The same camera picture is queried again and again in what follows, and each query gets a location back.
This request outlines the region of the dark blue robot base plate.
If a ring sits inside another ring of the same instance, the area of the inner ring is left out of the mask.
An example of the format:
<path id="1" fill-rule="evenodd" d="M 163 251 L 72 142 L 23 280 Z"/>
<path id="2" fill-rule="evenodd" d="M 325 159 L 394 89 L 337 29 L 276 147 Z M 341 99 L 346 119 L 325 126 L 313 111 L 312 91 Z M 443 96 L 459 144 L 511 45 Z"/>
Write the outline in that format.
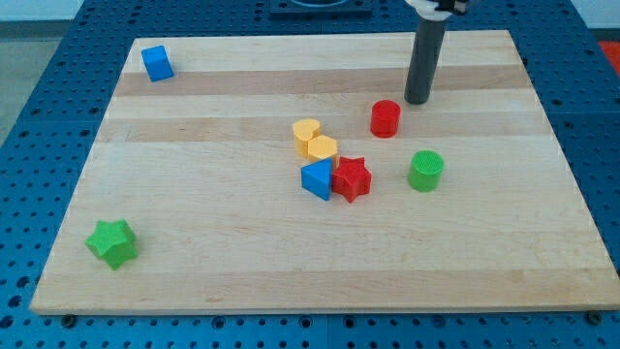
<path id="1" fill-rule="evenodd" d="M 268 0 L 271 17 L 369 15 L 372 0 Z"/>

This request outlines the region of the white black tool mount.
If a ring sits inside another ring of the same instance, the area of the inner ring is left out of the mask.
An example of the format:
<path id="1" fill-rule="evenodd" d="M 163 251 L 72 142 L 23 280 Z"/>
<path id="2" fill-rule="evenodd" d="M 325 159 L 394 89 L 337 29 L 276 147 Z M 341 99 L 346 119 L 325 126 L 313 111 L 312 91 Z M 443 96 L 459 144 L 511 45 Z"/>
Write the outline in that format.
<path id="1" fill-rule="evenodd" d="M 471 0 L 405 0 L 406 4 L 425 20 L 447 20 L 450 16 L 464 16 Z"/>

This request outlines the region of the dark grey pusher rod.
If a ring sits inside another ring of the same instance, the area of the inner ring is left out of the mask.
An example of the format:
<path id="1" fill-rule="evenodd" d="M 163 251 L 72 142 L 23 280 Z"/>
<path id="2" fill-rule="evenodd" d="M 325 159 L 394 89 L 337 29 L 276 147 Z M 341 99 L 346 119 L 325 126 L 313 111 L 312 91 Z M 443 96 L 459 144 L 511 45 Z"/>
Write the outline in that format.
<path id="1" fill-rule="evenodd" d="M 418 22 L 404 90 L 409 104 L 422 105 L 430 97 L 446 28 L 445 20 L 421 18 Z"/>

